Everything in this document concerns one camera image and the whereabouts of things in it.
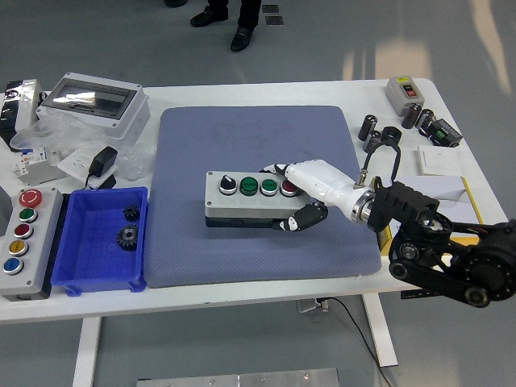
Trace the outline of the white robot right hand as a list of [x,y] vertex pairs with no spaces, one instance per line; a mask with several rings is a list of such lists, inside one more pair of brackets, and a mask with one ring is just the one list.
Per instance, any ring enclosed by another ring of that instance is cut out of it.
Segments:
[[353,179],[324,160],[273,164],[265,167],[264,171],[285,177],[315,200],[288,218],[272,222],[271,228],[274,230],[305,230],[326,219],[328,209],[333,206],[354,223],[368,221],[374,192],[362,185],[356,186]]

